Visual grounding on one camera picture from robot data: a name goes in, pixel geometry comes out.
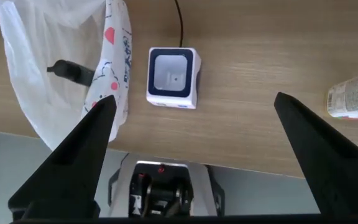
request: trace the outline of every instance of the gray floor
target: gray floor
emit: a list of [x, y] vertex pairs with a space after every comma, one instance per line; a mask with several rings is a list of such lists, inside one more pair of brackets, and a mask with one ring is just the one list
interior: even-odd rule
[[[10, 223], [9, 197], [50, 154], [39, 139], [0, 133], [0, 223]], [[101, 217], [108, 214], [108, 179], [119, 168], [125, 152], [106, 153], [95, 199]], [[213, 167], [226, 193], [226, 215], [319, 213], [304, 179], [246, 170]]]

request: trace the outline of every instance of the red polka dot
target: red polka dot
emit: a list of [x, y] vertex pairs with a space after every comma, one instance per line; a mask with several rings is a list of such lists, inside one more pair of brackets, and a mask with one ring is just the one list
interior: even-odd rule
[[111, 84], [111, 89], [112, 89], [112, 90], [117, 90], [117, 89], [118, 89], [118, 83], [113, 82], [113, 83]]

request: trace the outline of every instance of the navy blue border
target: navy blue border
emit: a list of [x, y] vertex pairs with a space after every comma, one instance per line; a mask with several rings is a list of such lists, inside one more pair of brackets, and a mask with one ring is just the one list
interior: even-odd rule
[[[155, 59], [159, 55], [182, 55], [187, 59], [186, 85], [182, 91], [158, 90], [154, 87]], [[150, 69], [148, 90], [151, 95], [187, 97], [191, 90], [191, 71], [193, 70], [193, 52], [188, 49], [153, 49], [150, 53]]]

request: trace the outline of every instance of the red light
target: red light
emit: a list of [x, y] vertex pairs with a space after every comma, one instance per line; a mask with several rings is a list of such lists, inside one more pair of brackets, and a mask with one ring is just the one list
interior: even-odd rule
[[160, 174], [162, 174], [165, 171], [165, 166], [164, 165], [160, 165], [160, 168], [158, 168], [158, 172]]

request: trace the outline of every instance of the bottle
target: bottle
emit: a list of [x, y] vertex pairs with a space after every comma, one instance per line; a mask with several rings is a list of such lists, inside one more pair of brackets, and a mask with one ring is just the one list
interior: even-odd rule
[[326, 109], [335, 118], [358, 119], [358, 77], [331, 87]]

